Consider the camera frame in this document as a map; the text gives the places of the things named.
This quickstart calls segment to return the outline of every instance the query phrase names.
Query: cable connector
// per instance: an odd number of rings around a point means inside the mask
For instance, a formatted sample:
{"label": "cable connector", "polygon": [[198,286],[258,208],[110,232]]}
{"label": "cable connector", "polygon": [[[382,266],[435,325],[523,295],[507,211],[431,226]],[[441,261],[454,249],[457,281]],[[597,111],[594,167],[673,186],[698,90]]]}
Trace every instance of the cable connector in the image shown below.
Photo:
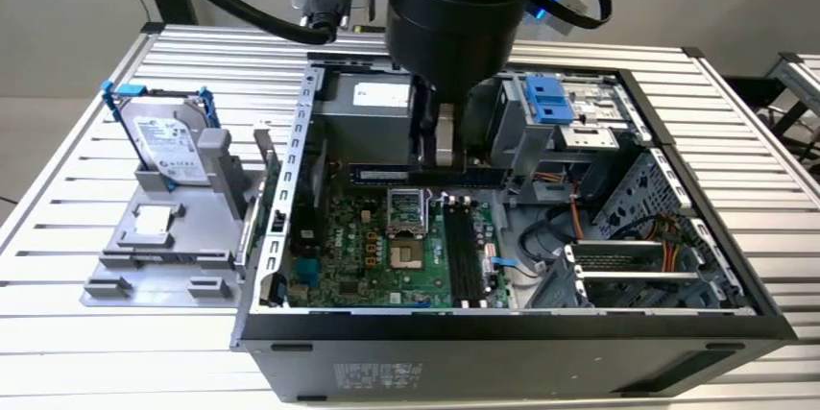
{"label": "cable connector", "polygon": [[309,0],[301,25],[330,32],[337,39],[338,29],[347,29],[350,7],[351,0]]}

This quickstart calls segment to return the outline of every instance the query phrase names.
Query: gray floor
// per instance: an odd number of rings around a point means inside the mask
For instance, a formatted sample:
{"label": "gray floor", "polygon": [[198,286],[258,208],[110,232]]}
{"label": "gray floor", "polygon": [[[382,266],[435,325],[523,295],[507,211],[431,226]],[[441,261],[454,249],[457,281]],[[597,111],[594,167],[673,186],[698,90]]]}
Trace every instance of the gray floor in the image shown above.
{"label": "gray floor", "polygon": [[[90,101],[0,97],[0,196],[23,197]],[[0,202],[0,223],[13,209]]]}

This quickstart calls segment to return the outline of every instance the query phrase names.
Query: aluminum workbench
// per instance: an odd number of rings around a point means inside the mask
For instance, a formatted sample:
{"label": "aluminum workbench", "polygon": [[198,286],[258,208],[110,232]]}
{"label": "aluminum workbench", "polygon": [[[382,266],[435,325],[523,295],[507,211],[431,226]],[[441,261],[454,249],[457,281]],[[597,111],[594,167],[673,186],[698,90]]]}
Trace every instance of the aluminum workbench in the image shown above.
{"label": "aluminum workbench", "polygon": [[[383,53],[381,36],[346,36],[329,48]],[[206,84],[233,152],[246,168],[262,168],[253,126],[271,121],[285,147],[310,49],[253,30],[169,26],[141,34],[111,80],[169,90]],[[709,62],[690,55],[679,48],[519,42],[511,60],[634,71],[802,342],[673,400],[485,408],[820,408],[820,188]],[[135,165],[98,95],[0,229],[0,396],[18,396],[0,408],[286,406],[251,357],[227,349],[233,309],[81,304],[137,186]]]}

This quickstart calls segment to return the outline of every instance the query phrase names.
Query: motherboard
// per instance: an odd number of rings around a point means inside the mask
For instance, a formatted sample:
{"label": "motherboard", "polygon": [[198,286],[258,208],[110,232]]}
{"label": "motherboard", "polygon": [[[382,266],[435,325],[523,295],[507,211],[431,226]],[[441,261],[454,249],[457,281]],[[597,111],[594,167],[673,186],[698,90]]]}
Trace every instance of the motherboard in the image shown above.
{"label": "motherboard", "polygon": [[331,199],[322,249],[294,261],[291,306],[509,307],[489,204],[433,195],[391,189]]}

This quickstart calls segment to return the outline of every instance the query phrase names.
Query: green circuit board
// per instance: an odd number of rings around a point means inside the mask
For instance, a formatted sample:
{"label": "green circuit board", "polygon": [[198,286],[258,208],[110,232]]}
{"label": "green circuit board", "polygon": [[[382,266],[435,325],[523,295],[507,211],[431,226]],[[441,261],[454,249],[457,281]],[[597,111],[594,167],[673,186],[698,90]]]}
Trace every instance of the green circuit board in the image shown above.
{"label": "green circuit board", "polygon": [[[342,196],[331,200],[326,242],[318,258],[318,278],[305,283],[297,261],[289,301],[310,307],[454,307],[447,261],[443,206],[430,203],[429,232],[423,239],[387,237],[387,198]],[[498,248],[490,209],[477,207],[482,241]],[[477,246],[482,265],[483,246]],[[505,278],[487,296],[490,307],[507,307]]]}

